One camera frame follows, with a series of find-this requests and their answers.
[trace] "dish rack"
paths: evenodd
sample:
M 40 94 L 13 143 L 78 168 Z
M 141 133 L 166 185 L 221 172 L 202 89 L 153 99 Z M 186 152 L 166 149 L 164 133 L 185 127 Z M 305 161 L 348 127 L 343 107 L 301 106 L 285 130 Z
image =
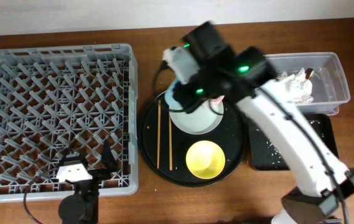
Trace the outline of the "dish rack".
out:
M 102 168 L 103 141 L 119 170 L 100 196 L 138 188 L 137 62 L 128 44 L 0 50 L 0 202 L 22 201 L 33 178 L 71 147 Z M 72 186 L 50 172 L 28 200 L 64 198 Z

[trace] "transparent container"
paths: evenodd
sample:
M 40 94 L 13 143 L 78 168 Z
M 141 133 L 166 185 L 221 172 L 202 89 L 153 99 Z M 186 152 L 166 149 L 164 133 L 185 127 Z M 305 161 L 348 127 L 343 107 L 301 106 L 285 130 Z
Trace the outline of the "transparent container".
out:
M 337 54 L 272 54 L 266 57 L 279 74 L 297 74 L 302 68 L 314 69 L 315 74 L 311 78 L 314 101 L 297 104 L 303 113 L 335 115 L 340 104 L 350 101 L 350 90 Z

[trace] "plastic crate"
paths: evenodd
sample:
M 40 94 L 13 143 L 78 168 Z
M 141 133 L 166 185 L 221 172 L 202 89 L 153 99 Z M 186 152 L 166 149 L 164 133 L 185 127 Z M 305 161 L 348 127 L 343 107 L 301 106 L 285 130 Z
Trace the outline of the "plastic crate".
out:
M 299 103 L 303 113 L 323 113 L 335 115 L 339 105 L 350 101 L 350 90 L 343 67 L 337 54 L 333 52 L 272 54 L 266 58 L 279 73 L 299 73 L 302 68 L 314 69 L 311 103 Z
M 32 179 L 54 168 L 69 145 L 100 168 L 107 139 L 119 171 L 100 196 L 138 188 L 137 62 L 128 44 L 0 50 L 0 202 L 22 201 Z M 28 200 L 64 198 L 56 171 Z

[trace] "wooden tabletop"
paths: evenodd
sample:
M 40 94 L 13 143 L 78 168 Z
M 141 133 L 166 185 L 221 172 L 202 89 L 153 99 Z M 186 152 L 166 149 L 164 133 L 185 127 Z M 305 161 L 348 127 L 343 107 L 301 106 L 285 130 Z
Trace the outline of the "wooden tabletop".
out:
M 338 153 L 354 167 L 354 19 L 323 21 L 264 22 L 217 27 L 236 51 L 250 45 L 267 54 L 335 52 L 347 76 L 351 100 L 332 116 Z M 138 60 L 139 101 L 151 95 L 151 81 L 162 51 L 180 44 L 192 27 L 165 29 L 109 30 L 56 34 L 0 36 L 0 49 L 129 43 Z M 165 73 L 158 88 L 173 80 Z M 100 223 L 216 223 L 245 222 L 272 217 L 282 208 L 281 197 L 296 186 L 289 171 L 253 170 L 249 155 L 223 181 L 200 188 L 172 184 L 156 175 L 139 158 L 139 189 L 131 196 L 100 198 Z M 59 200 L 29 202 L 29 208 L 43 223 L 60 223 Z M 354 195 L 347 200 L 354 223 Z M 0 223 L 32 223 L 22 203 L 0 203 Z

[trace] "white wall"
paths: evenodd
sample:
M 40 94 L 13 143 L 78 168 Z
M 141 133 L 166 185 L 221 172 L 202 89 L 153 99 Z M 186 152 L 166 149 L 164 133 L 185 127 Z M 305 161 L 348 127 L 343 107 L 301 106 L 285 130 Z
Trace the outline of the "white wall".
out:
M 354 0 L 0 0 L 0 35 L 354 17 Z

